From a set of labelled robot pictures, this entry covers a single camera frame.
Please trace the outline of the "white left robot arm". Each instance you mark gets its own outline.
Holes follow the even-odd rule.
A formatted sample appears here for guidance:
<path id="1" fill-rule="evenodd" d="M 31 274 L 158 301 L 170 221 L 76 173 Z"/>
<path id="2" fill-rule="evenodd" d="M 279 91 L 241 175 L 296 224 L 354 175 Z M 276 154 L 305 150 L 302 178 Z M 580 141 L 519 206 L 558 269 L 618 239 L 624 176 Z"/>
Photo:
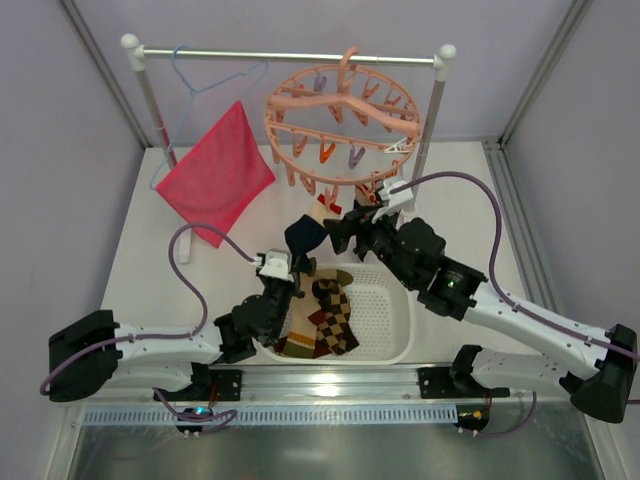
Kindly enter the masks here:
<path id="1" fill-rule="evenodd" d="M 119 323 L 110 310 L 94 311 L 48 340 L 49 374 L 40 393 L 53 402 L 86 399 L 103 388 L 181 392 L 204 381 L 211 364 L 253 357 L 277 342 L 291 300 L 302 297 L 297 273 L 263 275 L 264 290 L 190 331 L 156 331 Z"/>

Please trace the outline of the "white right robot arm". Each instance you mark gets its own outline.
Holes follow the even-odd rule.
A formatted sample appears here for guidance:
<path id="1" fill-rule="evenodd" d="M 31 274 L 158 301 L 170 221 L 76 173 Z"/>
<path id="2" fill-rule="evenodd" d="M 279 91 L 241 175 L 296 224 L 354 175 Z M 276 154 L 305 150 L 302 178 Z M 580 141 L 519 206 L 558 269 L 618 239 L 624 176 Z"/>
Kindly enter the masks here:
<path id="1" fill-rule="evenodd" d="M 432 313 L 497 331 L 531 348 L 529 355 L 465 345 L 451 365 L 466 394 L 529 390 L 567 399 L 597 420 L 622 422 L 638 364 L 637 335 L 568 319 L 492 285 L 480 271 L 445 254 L 445 240 L 421 219 L 398 226 L 369 207 L 324 223 L 333 250 L 376 258 Z"/>

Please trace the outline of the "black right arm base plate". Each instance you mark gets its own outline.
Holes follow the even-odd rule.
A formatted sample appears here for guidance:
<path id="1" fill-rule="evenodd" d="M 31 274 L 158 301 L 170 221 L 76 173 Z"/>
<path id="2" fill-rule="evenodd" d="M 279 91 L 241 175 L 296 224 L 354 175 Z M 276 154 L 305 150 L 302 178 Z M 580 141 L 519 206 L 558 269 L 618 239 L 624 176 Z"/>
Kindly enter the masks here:
<path id="1" fill-rule="evenodd" d="M 481 386 L 468 373 L 452 371 L 449 367 L 422 367 L 417 371 L 422 399 L 508 398 L 508 388 Z"/>

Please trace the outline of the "navy blue sock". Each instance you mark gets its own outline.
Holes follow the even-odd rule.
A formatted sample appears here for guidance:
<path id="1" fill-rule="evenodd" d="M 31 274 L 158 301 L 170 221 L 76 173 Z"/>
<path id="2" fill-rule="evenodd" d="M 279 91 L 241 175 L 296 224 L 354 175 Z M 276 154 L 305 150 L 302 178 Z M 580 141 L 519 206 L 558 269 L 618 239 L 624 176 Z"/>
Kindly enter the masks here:
<path id="1" fill-rule="evenodd" d="M 322 199 L 323 196 L 320 196 L 314 200 L 308 211 L 284 231 L 285 243 L 292 255 L 293 263 L 306 274 L 311 274 L 315 269 L 315 264 L 308 254 L 326 239 L 324 221 L 333 215 Z"/>

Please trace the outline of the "brown argyle sock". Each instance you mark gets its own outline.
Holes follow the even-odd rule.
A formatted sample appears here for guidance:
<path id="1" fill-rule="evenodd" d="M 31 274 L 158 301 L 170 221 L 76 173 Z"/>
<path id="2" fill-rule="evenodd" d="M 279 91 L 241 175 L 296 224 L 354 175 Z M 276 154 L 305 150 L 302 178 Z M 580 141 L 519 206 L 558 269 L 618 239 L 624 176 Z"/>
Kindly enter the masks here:
<path id="1" fill-rule="evenodd" d="M 320 306 L 322 316 L 316 316 L 314 358 L 327 355 L 343 356 L 359 347 L 360 343 L 349 324 L 350 300 L 336 280 L 320 279 L 312 284 L 312 293 Z"/>

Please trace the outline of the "beige striped sock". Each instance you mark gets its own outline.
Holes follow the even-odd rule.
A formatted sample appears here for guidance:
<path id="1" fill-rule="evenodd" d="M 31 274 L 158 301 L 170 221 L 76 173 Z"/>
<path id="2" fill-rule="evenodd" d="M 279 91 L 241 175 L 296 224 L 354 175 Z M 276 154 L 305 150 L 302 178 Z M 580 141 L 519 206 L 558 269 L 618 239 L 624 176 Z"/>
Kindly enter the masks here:
<path id="1" fill-rule="evenodd" d="M 324 313 L 310 284 L 303 287 L 303 292 L 303 297 L 291 300 L 289 328 L 273 347 L 277 355 L 298 359 L 314 356 L 317 323 L 324 321 Z"/>

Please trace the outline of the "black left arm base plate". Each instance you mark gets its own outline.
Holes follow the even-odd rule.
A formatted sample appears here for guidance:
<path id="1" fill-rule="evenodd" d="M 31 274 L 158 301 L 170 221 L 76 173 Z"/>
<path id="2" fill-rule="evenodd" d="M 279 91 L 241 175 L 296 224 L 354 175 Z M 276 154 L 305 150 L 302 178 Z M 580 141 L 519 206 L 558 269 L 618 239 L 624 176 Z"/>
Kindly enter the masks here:
<path id="1" fill-rule="evenodd" d="M 209 369 L 195 372 L 186 389 L 186 401 L 236 402 L 241 398 L 243 372 L 239 369 Z"/>

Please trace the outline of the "pink round clip hanger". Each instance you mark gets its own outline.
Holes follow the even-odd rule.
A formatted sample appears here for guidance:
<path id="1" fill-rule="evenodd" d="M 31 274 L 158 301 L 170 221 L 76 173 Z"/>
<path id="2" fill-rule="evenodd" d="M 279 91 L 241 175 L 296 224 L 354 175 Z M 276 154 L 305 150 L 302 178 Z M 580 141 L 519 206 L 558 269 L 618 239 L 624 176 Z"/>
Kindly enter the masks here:
<path id="1" fill-rule="evenodd" d="M 377 187 L 401 174 L 423 121 L 409 91 L 356 61 L 349 47 L 333 63 L 300 70 L 267 98 L 264 129 L 290 186 L 336 198 L 343 187 Z"/>

